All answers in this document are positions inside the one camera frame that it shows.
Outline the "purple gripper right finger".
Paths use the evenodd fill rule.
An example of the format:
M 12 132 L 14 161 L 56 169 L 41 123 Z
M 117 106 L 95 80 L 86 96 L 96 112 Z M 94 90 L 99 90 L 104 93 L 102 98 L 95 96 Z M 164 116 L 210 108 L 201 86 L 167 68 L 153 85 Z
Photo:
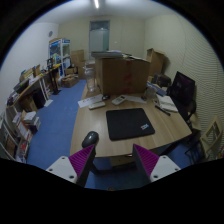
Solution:
M 155 182 L 180 170 L 180 167 L 168 156 L 158 156 L 137 144 L 133 145 L 132 155 L 137 168 L 150 182 Z

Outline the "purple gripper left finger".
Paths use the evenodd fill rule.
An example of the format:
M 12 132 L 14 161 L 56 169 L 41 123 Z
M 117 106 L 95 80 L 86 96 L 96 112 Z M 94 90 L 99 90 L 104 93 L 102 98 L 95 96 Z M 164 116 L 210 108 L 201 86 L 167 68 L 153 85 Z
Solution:
M 47 171 L 84 187 L 95 155 L 95 145 L 90 145 L 69 157 L 61 156 L 47 168 Z

